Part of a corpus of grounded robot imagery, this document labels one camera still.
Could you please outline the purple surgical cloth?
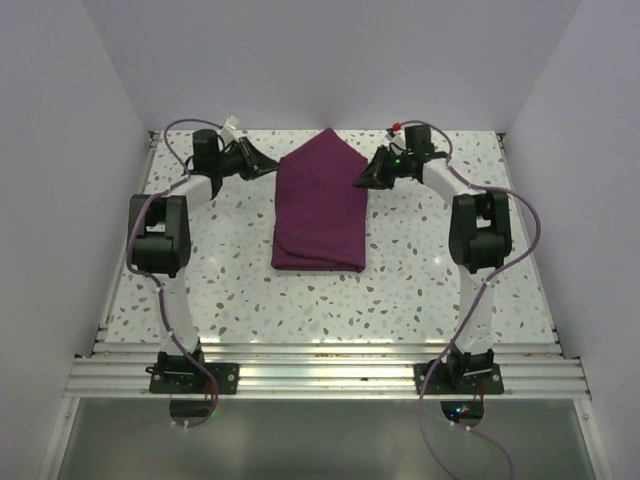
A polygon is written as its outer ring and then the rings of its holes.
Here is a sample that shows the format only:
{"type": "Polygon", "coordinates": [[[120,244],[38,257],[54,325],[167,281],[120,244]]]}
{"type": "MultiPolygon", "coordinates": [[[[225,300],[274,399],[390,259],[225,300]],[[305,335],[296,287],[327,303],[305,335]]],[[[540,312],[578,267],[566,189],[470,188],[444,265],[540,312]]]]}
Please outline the purple surgical cloth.
{"type": "Polygon", "coordinates": [[[281,158],[274,196],[274,269],[365,269],[368,193],[353,183],[367,166],[365,157],[332,129],[281,158]]]}

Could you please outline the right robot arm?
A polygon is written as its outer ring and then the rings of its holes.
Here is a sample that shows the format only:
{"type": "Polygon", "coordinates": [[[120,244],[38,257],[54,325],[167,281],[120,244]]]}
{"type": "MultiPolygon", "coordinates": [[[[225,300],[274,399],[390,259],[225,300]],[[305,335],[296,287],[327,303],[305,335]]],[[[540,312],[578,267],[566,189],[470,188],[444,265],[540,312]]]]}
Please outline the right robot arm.
{"type": "Polygon", "coordinates": [[[433,127],[420,122],[388,129],[388,143],[376,149],[371,162],[355,180],[357,188],[391,190],[396,180],[411,178],[437,193],[451,210],[448,249],[459,269],[459,320],[444,351],[427,364],[414,367],[421,394],[471,394],[504,388],[494,361],[491,276],[512,251],[509,198],[486,191],[454,171],[453,148],[440,150],[433,127]]]}

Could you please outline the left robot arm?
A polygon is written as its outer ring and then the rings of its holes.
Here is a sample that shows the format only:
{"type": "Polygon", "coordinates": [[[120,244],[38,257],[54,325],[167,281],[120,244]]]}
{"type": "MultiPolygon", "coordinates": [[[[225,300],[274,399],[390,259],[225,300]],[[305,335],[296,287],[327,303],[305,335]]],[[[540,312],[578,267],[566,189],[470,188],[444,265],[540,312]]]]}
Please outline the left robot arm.
{"type": "Polygon", "coordinates": [[[186,294],[189,213],[213,201],[227,177],[251,181],[278,169],[277,161],[233,127],[209,123],[193,132],[191,145],[190,160],[179,161],[183,175],[174,184],[131,197],[125,254],[128,270],[147,279],[157,294],[162,344],[150,374],[189,393],[201,390],[210,376],[186,294]]]}

